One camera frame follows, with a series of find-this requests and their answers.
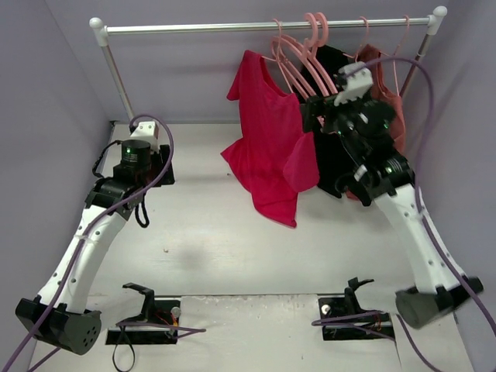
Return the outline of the red t shirt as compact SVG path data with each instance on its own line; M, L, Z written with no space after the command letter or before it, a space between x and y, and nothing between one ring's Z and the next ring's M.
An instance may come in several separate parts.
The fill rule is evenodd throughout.
M239 104L242 136L223 159L262 216L296 227L298 196L319 181L314 136L303 131L297 96L283 92L263 56L247 50L227 98Z

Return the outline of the thin pink wire hanger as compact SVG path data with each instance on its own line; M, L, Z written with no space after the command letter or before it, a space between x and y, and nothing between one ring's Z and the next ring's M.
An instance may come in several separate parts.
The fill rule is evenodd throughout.
M264 57L264 59L274 62L277 65L290 93L294 93L296 89L301 97L307 98L308 92L305 89L306 80L282 50L281 40L283 33L281 22L278 19L272 19L272 21L277 25L278 35L274 36L271 40L270 51L272 56Z

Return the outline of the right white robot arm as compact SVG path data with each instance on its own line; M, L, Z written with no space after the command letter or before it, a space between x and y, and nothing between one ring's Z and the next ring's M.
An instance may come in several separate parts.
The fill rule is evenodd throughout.
M337 177L339 193L351 191L362 205L375 204L398 234L414 284L395 293L397 313L420 329L483 292L450 256L415 187L415 172L394 146L390 127L395 110L366 96L338 103L336 96L313 96L302 108L306 132L338 136L352 167Z

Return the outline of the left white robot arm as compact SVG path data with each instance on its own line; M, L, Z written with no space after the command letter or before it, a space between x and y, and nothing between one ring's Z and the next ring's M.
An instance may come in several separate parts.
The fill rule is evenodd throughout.
M15 309L30 338L77 355L86 354L103 329L125 319L143 326L155 315L153 290L134 283L123 286L138 295L129 305L106 310L89 301L98 269L124 225L135 217L148 226L137 211L146 193L174 182L172 143L127 139L119 145L119 163L111 176L98 176L89 191L77 232L51 278L35 298L20 299Z

